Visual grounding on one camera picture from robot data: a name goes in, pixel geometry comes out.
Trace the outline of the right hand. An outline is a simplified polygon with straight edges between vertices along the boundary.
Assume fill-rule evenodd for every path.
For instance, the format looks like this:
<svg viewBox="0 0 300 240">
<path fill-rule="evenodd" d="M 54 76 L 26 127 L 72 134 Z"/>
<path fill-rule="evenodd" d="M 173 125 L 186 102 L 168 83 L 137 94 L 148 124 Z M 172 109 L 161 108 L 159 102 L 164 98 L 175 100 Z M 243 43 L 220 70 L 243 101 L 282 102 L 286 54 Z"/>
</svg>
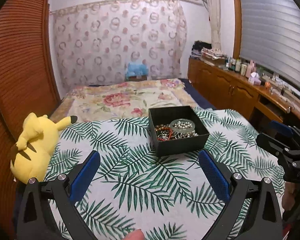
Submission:
<svg viewBox="0 0 300 240">
<path fill-rule="evenodd" d="M 285 191 L 282 197 L 282 207 L 285 211 L 290 211 L 295 204 L 295 196 L 300 184 L 285 182 Z"/>
</svg>

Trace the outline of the left hand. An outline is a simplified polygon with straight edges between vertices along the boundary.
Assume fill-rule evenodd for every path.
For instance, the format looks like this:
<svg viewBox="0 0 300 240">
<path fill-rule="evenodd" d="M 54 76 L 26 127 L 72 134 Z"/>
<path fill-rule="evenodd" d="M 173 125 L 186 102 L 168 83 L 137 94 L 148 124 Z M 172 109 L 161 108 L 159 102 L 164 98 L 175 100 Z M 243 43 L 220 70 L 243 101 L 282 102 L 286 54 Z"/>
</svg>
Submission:
<svg viewBox="0 0 300 240">
<path fill-rule="evenodd" d="M 137 229 L 127 234 L 122 240 L 145 240 L 145 236 L 141 229 Z"/>
</svg>

